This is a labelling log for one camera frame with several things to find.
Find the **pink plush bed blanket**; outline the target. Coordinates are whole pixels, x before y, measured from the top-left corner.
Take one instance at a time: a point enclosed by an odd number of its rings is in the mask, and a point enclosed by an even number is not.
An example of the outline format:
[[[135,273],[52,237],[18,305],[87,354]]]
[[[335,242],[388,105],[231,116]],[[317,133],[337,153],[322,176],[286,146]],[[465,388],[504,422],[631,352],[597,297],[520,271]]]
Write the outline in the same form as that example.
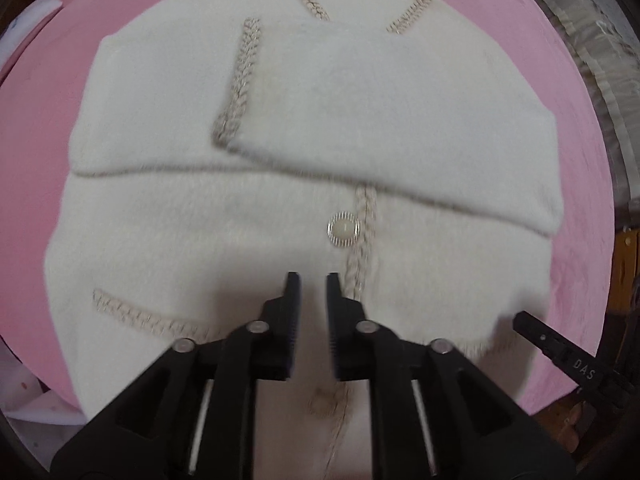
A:
[[[1,86],[1,333],[21,361],[75,401],[44,290],[67,143],[101,39],[160,0],[62,0]],[[559,125],[565,200],[553,243],[552,327],[598,348],[608,302],[614,203],[608,156],[582,77],[534,0],[445,0],[512,58]]]

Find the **colourful printed box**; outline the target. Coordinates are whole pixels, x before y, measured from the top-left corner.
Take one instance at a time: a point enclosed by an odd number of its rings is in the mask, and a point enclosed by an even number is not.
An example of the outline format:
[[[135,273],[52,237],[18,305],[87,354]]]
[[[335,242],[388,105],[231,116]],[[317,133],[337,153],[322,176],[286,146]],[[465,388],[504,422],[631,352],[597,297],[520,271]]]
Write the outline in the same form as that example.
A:
[[[48,389],[1,341],[1,434],[36,471],[87,422],[86,416]]]

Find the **beige lace-covered furniture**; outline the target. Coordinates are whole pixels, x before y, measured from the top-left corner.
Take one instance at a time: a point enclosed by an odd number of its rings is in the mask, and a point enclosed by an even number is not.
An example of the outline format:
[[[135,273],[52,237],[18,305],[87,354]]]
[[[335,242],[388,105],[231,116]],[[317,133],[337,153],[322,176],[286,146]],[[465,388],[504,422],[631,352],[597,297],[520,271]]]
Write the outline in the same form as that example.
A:
[[[610,164],[616,222],[639,221],[639,39],[615,0],[535,0],[588,89]]]

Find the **small white printed pillow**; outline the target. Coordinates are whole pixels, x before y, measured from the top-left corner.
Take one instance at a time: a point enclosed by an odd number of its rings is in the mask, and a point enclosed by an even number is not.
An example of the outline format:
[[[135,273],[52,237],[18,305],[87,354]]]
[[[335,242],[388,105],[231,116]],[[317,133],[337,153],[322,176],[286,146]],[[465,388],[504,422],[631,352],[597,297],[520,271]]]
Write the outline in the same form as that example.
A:
[[[0,41],[1,81],[6,79],[24,50],[62,7],[61,0],[35,0],[6,26]]]

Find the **white fuzzy cardigan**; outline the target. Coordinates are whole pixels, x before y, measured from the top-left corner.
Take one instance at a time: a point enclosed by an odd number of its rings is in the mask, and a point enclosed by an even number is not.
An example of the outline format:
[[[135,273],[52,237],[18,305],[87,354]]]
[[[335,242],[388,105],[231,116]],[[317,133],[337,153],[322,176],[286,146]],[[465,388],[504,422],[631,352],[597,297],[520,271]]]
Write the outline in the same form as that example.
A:
[[[171,341],[226,336],[297,273],[257,477],[366,478],[368,393],[333,378],[326,277],[516,398],[532,354],[511,318],[547,311],[562,215],[554,115],[442,0],[163,0],[96,51],[44,275],[91,417]]]

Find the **yellow wooden drawer cabinet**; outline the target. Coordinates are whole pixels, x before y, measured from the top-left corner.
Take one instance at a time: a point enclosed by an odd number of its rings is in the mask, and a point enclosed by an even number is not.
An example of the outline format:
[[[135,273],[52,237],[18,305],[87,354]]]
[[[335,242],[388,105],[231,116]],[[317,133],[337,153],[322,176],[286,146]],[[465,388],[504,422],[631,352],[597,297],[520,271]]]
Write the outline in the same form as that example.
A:
[[[634,282],[638,276],[639,230],[620,231],[614,240],[608,313],[624,315],[630,312]]]

